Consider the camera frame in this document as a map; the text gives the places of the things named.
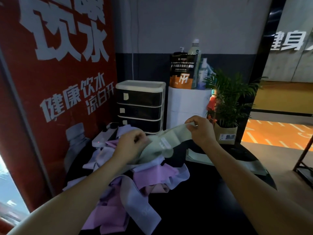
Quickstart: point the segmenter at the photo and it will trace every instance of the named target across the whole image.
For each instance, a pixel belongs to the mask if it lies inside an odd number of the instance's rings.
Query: plastic bottle
[[[201,49],[199,48],[199,39],[193,40],[193,44],[192,44],[190,50],[188,51],[188,54],[189,55],[198,55],[195,69],[194,69],[194,79],[193,79],[193,83],[191,85],[191,88],[195,89],[197,87],[197,83],[198,83],[198,69],[199,69],[199,63],[201,60]]]
[[[199,69],[199,77],[198,77],[198,85],[197,89],[199,90],[205,90],[205,78],[208,76],[208,64],[207,64],[207,58],[203,58],[201,68]]]

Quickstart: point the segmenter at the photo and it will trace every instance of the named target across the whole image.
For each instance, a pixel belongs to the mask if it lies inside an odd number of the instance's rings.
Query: person's right hand
[[[191,132],[193,141],[203,148],[207,144],[217,143],[215,139],[214,129],[212,123],[198,115],[194,115],[187,119],[185,124],[194,122],[196,126],[187,125],[187,129]]]

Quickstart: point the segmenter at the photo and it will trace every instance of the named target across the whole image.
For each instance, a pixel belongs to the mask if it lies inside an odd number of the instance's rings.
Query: plant pot
[[[214,134],[216,141],[219,144],[235,144],[236,134],[238,127],[235,128],[222,128],[218,123],[214,124]]]

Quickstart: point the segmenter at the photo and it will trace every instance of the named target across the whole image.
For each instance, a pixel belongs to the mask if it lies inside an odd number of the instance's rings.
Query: gray floor
[[[270,146],[251,142],[241,144],[253,153],[267,168],[277,189],[313,214],[313,189],[292,171],[302,150]],[[313,166],[313,152],[308,152],[304,162]]]
[[[289,124],[304,124],[313,126],[313,117],[272,114],[262,112],[251,112],[251,119],[264,120],[271,122],[289,123]]]

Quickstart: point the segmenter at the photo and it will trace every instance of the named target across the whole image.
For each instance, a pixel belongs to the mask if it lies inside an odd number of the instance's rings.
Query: round black table
[[[257,158],[240,144],[223,145],[237,160],[255,161]],[[192,140],[174,148],[176,158],[184,161],[186,150],[203,153]],[[88,143],[73,162],[67,181],[89,175],[92,170],[82,169],[95,148]],[[214,166],[185,162],[190,178],[167,194],[150,194],[149,203],[162,220],[152,234],[257,234],[243,213],[233,194]],[[272,177],[256,175],[276,189]],[[99,228],[82,230],[80,235],[99,235]],[[115,234],[144,234],[130,218],[127,229]]]

